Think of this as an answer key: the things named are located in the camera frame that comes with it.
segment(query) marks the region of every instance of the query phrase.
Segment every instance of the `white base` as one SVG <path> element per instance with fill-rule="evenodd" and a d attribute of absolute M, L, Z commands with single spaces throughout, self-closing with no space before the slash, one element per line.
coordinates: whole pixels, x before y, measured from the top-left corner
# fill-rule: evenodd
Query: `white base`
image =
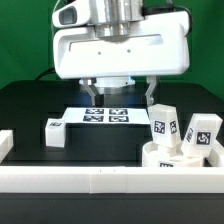
<path fill-rule="evenodd" d="M 1 193 L 224 193 L 224 168 L 0 167 Z"/>

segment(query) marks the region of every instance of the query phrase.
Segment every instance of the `white cube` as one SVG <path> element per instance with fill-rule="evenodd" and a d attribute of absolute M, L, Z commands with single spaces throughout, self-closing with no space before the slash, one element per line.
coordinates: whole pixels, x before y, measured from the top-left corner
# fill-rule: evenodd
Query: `white cube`
<path fill-rule="evenodd" d="M 187 157 L 208 157 L 222 119 L 216 114 L 193 114 L 181 150 Z"/>
<path fill-rule="evenodd" d="M 65 146 L 65 126 L 66 123 L 62 119 L 48 119 L 45 127 L 46 146 L 61 148 Z"/>
<path fill-rule="evenodd" d="M 224 147 L 217 140 L 215 140 L 207 160 L 213 167 L 224 167 Z"/>
<path fill-rule="evenodd" d="M 148 108 L 153 142 L 173 148 L 181 142 L 176 108 L 156 104 Z"/>

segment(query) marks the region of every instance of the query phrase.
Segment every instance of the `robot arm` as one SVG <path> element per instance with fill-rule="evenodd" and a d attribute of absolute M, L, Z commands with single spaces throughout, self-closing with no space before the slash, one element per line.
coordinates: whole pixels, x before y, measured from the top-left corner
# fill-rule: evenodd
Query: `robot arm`
<path fill-rule="evenodd" d="M 88 86 L 91 78 L 151 77 L 150 105 L 153 76 L 179 75 L 189 67 L 187 12 L 141 12 L 141 0 L 76 0 L 53 14 L 54 25 L 65 28 L 54 37 L 56 72 L 86 80 L 93 105 L 98 93 Z"/>

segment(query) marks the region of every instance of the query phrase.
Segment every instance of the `green backdrop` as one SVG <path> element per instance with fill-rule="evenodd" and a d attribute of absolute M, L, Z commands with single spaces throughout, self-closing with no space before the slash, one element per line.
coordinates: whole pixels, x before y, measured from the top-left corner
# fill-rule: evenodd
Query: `green backdrop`
<path fill-rule="evenodd" d="M 191 66 L 184 75 L 163 82 L 198 83 L 224 100 L 223 0 L 173 0 L 193 14 L 189 35 Z M 10 0 L 1 2 L 0 88 L 15 80 L 32 80 L 53 66 L 50 31 L 56 0 Z M 145 0 L 145 6 L 165 4 Z"/>

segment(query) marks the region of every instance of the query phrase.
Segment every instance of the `black table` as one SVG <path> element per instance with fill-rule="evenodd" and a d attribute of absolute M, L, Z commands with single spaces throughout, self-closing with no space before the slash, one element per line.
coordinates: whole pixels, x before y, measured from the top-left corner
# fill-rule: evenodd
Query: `black table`
<path fill-rule="evenodd" d="M 106 95 L 105 107 L 144 108 L 144 84 Z M 193 113 L 224 118 L 224 102 L 195 84 L 161 83 L 155 103 L 177 108 L 182 138 Z M 64 149 L 45 146 L 48 118 L 67 107 L 90 107 L 76 81 L 20 81 L 0 90 L 0 129 L 13 129 L 15 147 L 3 166 L 141 166 L 147 125 L 67 125 Z M 224 125 L 217 137 L 224 144 Z M 222 194 L 0 194 L 0 223 L 222 223 Z"/>

